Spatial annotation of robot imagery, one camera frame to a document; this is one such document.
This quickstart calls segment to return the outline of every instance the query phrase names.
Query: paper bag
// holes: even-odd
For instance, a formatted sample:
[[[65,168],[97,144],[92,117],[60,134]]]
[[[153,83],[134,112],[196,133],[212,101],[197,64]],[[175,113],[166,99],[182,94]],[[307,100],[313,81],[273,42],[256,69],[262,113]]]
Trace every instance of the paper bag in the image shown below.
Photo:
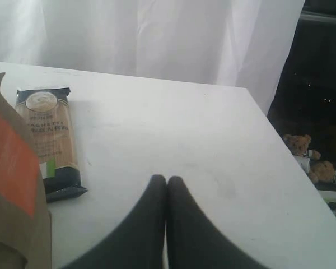
[[[51,247],[50,215],[31,133],[0,94],[0,268],[51,268]]]

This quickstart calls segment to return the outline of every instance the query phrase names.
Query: white curtain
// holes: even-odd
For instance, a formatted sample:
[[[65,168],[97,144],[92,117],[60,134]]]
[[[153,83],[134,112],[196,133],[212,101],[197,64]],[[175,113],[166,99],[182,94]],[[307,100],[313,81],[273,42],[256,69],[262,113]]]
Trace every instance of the white curtain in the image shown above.
[[[0,0],[0,61],[247,87],[266,114],[304,0]]]

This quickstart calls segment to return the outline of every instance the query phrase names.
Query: white table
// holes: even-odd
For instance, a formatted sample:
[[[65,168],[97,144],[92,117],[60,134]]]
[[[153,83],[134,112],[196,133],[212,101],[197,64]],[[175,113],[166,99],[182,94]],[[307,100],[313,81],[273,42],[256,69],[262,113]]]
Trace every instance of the white table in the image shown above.
[[[2,93],[70,86],[83,196],[51,204],[53,266],[180,175],[218,229],[271,268],[336,268],[336,219],[246,89],[0,63]]]

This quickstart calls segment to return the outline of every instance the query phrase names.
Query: pasta package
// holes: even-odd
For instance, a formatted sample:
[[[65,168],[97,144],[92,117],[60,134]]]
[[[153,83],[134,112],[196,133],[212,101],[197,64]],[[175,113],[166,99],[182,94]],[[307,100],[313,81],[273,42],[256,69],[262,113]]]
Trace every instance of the pasta package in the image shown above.
[[[69,88],[17,91],[16,111],[34,137],[48,202],[87,192],[73,143],[69,93]]]

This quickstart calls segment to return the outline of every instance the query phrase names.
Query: stuffed toy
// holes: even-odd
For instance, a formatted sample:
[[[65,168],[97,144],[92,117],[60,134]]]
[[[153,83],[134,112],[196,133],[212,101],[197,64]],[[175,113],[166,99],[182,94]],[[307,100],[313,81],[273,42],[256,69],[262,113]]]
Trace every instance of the stuffed toy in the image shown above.
[[[323,182],[336,185],[336,170],[329,161],[320,161],[310,168],[309,178],[314,184]]]
[[[284,134],[283,140],[291,153],[299,157],[309,157],[313,160],[320,160],[321,154],[316,150],[308,150],[311,143],[311,136],[292,136]]]

